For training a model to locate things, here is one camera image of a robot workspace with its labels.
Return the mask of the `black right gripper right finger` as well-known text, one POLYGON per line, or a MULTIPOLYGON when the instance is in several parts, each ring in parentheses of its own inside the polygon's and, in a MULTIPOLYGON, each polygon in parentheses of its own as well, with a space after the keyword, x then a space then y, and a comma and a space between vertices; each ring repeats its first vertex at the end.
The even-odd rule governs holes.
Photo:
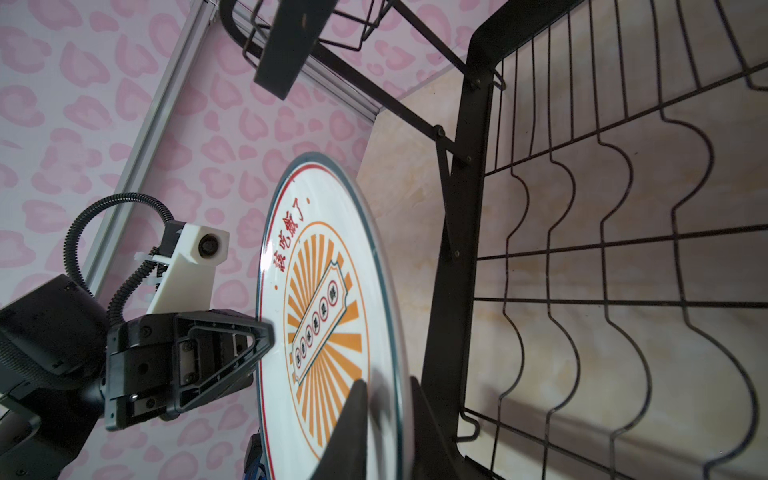
POLYGON ((414 422, 413 479, 479 479, 441 432, 418 380, 410 377, 414 422))

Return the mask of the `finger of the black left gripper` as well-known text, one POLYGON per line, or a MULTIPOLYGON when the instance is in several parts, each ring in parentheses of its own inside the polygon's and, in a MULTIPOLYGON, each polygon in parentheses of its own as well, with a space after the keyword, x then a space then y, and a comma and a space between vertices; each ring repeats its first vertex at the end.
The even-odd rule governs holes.
POLYGON ((172 333, 166 419, 250 386, 259 361, 275 345, 270 323, 234 310, 176 314, 172 333))

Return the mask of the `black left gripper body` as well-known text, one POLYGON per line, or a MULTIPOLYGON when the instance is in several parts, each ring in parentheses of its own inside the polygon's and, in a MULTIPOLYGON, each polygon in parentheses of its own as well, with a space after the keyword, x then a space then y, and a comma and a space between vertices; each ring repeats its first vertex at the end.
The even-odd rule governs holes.
POLYGON ((104 421, 119 431, 166 419, 171 383, 172 318, 150 314, 113 327, 107 336, 104 421))

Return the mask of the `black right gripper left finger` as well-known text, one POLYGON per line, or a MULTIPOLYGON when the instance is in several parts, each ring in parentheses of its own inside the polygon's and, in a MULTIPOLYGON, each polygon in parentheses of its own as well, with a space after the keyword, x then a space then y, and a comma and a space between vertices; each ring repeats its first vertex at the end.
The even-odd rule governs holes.
POLYGON ((367 478, 367 422, 367 384, 359 379, 351 386, 312 480, 367 478))

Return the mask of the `orange sunburst plate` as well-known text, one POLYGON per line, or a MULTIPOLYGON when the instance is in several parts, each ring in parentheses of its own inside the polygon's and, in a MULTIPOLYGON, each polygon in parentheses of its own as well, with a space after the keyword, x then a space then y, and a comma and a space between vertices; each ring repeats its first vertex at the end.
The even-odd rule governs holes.
POLYGON ((256 315, 274 330, 258 368, 261 440, 272 479, 308 479, 358 382, 367 393, 370 479, 414 462, 409 369, 381 235, 355 179, 309 152, 278 183, 263 232, 256 315))

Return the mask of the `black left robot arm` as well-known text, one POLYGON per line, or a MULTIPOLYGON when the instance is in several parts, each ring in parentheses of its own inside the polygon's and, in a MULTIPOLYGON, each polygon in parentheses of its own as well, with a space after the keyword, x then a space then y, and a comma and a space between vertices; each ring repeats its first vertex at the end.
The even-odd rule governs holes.
POLYGON ((63 274, 1 312, 1 475, 55 479, 98 421, 124 430, 181 414, 250 386, 273 347, 271 325, 210 305, 224 231, 178 221, 137 192, 87 207, 63 243, 63 274), (160 244, 101 305, 85 283, 78 246, 86 226, 124 203, 162 219, 160 244))

